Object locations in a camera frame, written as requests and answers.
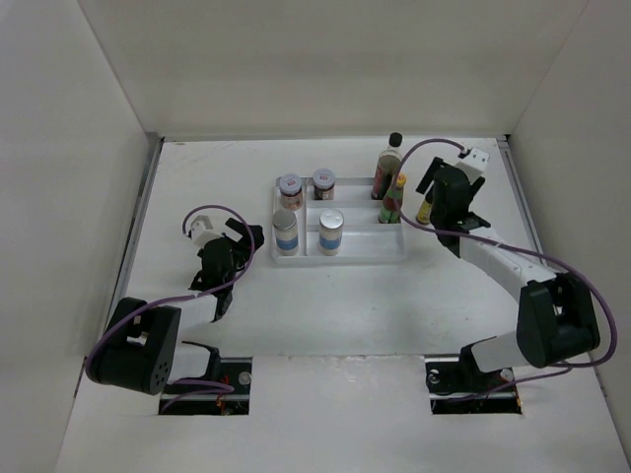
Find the small yellow label bottle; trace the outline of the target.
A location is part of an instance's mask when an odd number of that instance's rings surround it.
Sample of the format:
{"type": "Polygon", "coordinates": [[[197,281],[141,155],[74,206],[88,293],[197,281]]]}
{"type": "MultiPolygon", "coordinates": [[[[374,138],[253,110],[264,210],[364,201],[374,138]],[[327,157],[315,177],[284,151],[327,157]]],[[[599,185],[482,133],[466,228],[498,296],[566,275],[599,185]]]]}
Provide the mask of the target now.
{"type": "Polygon", "coordinates": [[[428,191],[422,201],[416,214],[416,222],[420,225],[427,226],[430,224],[431,212],[433,208],[433,193],[428,191]]]}

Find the dark soy sauce bottle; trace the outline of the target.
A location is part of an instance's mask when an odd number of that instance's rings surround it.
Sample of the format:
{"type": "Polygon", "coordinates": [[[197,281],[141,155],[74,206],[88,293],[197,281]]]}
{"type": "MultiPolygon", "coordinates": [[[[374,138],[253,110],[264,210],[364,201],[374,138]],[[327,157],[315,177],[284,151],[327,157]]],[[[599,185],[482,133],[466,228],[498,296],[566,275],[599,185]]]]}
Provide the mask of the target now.
{"type": "Polygon", "coordinates": [[[391,185],[394,172],[402,160],[400,153],[402,141],[401,133],[392,132],[388,137],[387,147],[379,154],[371,192],[373,200],[382,200],[391,185]]]}

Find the blue label jar silver lid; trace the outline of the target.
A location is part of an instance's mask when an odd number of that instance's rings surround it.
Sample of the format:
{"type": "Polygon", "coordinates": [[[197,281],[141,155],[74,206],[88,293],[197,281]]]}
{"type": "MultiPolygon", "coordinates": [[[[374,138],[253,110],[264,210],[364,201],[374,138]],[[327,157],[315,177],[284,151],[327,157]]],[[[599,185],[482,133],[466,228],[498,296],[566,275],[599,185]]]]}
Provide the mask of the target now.
{"type": "Polygon", "coordinates": [[[274,238],[278,252],[293,256],[299,249],[297,218],[293,211],[281,208],[272,216],[274,238]]]}

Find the red sauce bottle yellow cap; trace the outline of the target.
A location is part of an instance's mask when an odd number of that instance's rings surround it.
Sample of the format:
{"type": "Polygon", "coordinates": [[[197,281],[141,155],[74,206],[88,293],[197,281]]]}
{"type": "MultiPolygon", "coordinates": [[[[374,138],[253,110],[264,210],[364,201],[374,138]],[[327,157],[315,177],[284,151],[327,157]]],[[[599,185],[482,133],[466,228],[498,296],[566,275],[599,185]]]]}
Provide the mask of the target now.
{"type": "Polygon", "coordinates": [[[394,185],[387,190],[379,212],[379,222],[381,224],[398,224],[400,222],[400,207],[403,202],[406,180],[406,175],[401,172],[397,176],[394,185]]]}

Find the orange spice jar white lid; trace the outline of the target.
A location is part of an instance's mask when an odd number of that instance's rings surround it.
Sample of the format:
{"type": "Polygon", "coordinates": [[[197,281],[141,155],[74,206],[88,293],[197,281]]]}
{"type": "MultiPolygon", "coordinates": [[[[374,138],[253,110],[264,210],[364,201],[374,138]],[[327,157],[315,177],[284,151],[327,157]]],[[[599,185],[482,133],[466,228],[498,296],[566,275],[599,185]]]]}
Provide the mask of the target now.
{"type": "Polygon", "coordinates": [[[300,209],[303,205],[303,181],[295,173],[286,173],[279,180],[280,203],[283,208],[291,211],[300,209]]]}

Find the dark spice jar white lid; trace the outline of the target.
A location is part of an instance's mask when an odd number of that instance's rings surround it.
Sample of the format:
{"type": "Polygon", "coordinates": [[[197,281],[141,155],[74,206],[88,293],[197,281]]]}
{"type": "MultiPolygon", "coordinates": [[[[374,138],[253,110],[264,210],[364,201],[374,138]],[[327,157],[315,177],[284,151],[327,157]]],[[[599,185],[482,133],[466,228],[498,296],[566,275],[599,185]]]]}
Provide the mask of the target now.
{"type": "Polygon", "coordinates": [[[333,200],[336,177],[331,169],[317,169],[312,177],[314,200],[333,200]]]}

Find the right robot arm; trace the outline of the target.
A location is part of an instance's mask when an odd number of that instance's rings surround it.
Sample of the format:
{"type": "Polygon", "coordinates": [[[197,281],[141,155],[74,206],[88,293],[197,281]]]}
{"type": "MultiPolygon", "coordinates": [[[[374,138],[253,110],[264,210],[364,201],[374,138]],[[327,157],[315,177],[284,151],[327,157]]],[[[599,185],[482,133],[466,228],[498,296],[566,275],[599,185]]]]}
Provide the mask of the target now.
{"type": "Polygon", "coordinates": [[[488,383],[493,372],[547,368],[600,344],[587,284],[505,248],[491,224],[469,210],[483,183],[482,176],[471,181],[462,166],[436,158],[417,187],[419,193],[432,196],[430,222],[440,243],[482,270],[518,303],[514,331],[460,350],[457,378],[472,390],[488,383]]]}

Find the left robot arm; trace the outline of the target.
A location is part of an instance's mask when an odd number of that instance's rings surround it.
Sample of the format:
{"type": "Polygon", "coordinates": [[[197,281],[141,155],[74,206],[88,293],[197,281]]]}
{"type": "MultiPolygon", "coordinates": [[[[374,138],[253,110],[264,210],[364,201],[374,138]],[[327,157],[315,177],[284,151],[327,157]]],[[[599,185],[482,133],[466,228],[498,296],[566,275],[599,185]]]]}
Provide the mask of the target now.
{"type": "MultiPolygon", "coordinates": [[[[206,216],[195,218],[187,237],[198,247],[201,269],[189,286],[194,296],[207,293],[216,298],[211,320],[223,318],[233,301],[233,280],[245,270],[250,258],[264,244],[262,226],[247,225],[234,218],[225,226],[238,234],[233,239],[217,233],[206,216]]],[[[173,369],[183,297],[148,303],[121,299],[86,361],[87,377],[98,384],[155,395],[168,383],[173,369]]]]}

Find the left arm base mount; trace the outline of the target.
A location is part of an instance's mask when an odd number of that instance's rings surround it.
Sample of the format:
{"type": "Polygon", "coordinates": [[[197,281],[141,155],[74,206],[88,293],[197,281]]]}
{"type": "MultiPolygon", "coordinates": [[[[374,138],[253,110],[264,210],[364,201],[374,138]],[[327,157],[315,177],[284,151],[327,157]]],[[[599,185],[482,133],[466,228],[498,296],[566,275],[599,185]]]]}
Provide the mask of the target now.
{"type": "Polygon", "coordinates": [[[184,342],[162,391],[161,416],[246,416],[252,387],[252,358],[224,357],[216,347],[184,342]]]}

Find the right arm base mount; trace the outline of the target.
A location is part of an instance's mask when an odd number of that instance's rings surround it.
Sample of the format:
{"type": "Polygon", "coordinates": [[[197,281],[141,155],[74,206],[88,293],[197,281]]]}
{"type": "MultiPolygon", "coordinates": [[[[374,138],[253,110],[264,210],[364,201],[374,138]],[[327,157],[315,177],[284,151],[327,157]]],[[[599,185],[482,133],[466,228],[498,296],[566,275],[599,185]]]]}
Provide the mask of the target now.
{"type": "Polygon", "coordinates": [[[426,386],[434,415],[522,413],[512,369],[465,374],[458,356],[425,359],[426,386]]]}

